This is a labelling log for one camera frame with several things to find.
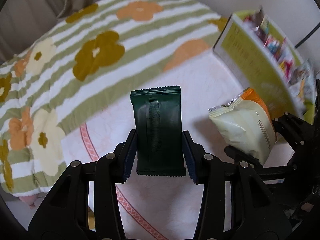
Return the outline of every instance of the box of snacks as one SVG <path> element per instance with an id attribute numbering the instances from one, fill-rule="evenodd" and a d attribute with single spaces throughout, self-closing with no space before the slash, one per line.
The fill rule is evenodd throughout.
<path id="1" fill-rule="evenodd" d="M 213 50 L 244 88 L 252 87 L 259 94 L 272 119 L 289 112 L 313 122 L 316 87 L 312 65 L 302 60 L 262 8 L 232 14 Z"/>

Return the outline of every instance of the floral blanket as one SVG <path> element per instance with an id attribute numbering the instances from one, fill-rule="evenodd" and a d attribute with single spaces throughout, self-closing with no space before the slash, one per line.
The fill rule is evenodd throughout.
<path id="1" fill-rule="evenodd" d="M 48 192 L 61 139 L 95 113 L 211 47 L 226 23 L 195 0 L 101 0 L 0 67 L 0 182 Z"/>

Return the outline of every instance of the white and orange snack bag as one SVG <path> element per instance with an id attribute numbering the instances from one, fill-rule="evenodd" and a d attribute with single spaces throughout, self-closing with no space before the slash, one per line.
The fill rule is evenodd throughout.
<path id="1" fill-rule="evenodd" d="M 263 165 L 276 143 L 267 106 L 259 95 L 247 88 L 229 106 L 214 107 L 210 120 L 228 145 L 258 159 Z"/>

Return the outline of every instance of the black cable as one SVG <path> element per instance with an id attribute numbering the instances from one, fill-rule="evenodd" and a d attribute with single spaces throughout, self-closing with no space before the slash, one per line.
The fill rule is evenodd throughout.
<path id="1" fill-rule="evenodd" d="M 296 46 L 295 48 L 299 48 L 307 39 L 311 37 L 312 34 L 314 34 L 318 29 L 320 28 L 320 23 L 307 35 L 305 36 Z"/>

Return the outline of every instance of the dark green wrapper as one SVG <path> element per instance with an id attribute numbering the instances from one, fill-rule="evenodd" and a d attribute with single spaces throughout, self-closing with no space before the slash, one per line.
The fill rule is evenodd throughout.
<path id="1" fill-rule="evenodd" d="M 131 92 L 138 138 L 137 173 L 185 176 L 180 86 Z"/>

